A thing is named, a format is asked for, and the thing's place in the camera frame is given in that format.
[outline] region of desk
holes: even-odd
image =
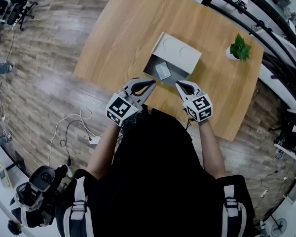
[[[116,92],[143,73],[162,32],[203,53],[190,81],[213,102],[214,133],[232,141],[249,106],[263,48],[227,18],[192,0],[110,0],[97,20],[74,75]],[[252,46],[251,60],[229,60],[226,49],[240,33]],[[175,88],[157,82],[146,104],[182,121],[188,116]]]

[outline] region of wooden floor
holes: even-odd
[[[8,61],[14,69],[8,75],[0,75],[0,111],[6,116],[3,125],[13,136],[6,148],[12,155],[16,150],[25,159],[30,174],[48,163],[56,123],[67,115],[79,113],[82,107],[89,108],[93,118],[87,124],[94,133],[101,134],[109,122],[104,108],[111,97],[72,75],[83,45],[108,0],[34,1],[38,2],[31,13],[35,19],[27,19],[23,32],[8,32],[8,25],[0,30],[0,61],[6,60],[13,39]],[[253,204],[259,204],[257,220],[279,202],[296,173],[296,164],[293,166],[287,156],[275,160],[272,142],[276,135],[269,133],[268,128],[279,123],[278,108],[283,108],[278,98],[258,82],[234,142],[219,139],[227,171],[246,178]],[[68,158],[66,149],[60,146],[67,124],[64,121],[58,126],[51,155],[53,167]],[[189,132],[202,161],[198,132],[194,128]],[[87,165],[93,148],[78,122],[68,130],[68,148],[74,169]],[[260,182],[275,169],[279,173],[263,181],[269,192],[261,200],[259,194],[264,187]]]

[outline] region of white box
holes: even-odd
[[[175,87],[178,80],[188,80],[202,53],[175,37],[162,33],[151,51],[144,73],[161,80],[156,66],[166,63],[171,75],[162,82]]]

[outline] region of white strap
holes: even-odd
[[[14,210],[14,209],[17,209],[17,208],[20,208],[19,204],[17,202],[14,202],[12,205],[10,205],[10,210]]]
[[[86,229],[86,232],[87,232],[87,237],[94,237],[92,219],[91,219],[91,212],[90,212],[89,207],[87,207],[87,211],[85,213],[85,229]]]
[[[247,210],[242,203],[238,203],[241,210],[241,228],[238,237],[242,237],[247,223]]]
[[[225,205],[222,206],[222,237],[227,237],[228,233],[228,212]]]
[[[76,184],[75,190],[74,190],[74,200],[75,201],[79,201],[79,200],[85,201],[83,182],[84,182],[84,176],[77,179],[77,184]]]
[[[28,226],[28,222],[26,221],[26,209],[24,207],[20,207],[21,208],[21,223],[24,225],[24,226]]]
[[[83,220],[85,217],[85,229],[87,237],[94,237],[93,234],[93,226],[92,226],[92,219],[91,219],[91,212],[89,207],[86,207],[85,212],[85,192],[84,192],[84,182],[85,177],[80,177],[77,179],[77,184],[74,190],[74,199],[75,202],[73,206],[69,207],[65,214],[64,214],[64,234],[65,237],[70,237],[70,220]]]
[[[227,205],[236,205],[237,201],[234,197],[234,186],[228,185],[223,188]],[[225,204],[222,206],[222,237],[227,237],[228,234],[228,217],[236,217],[241,211],[241,226],[238,237],[242,237],[247,223],[247,211],[242,203],[238,203],[238,208],[226,208]]]
[[[71,206],[66,210],[64,214],[64,234],[65,237],[70,237],[70,229],[69,229],[69,221],[70,221],[70,213],[71,213]]]
[[[234,196],[234,185],[224,186],[223,191],[225,192],[225,198]]]
[[[224,186],[223,191],[225,192],[225,199],[227,205],[237,205],[234,196],[234,185]],[[227,208],[228,217],[238,216],[238,208]]]

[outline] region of white pot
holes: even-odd
[[[236,57],[234,57],[233,54],[230,53],[230,46],[226,49],[226,56],[230,60],[239,60]]]

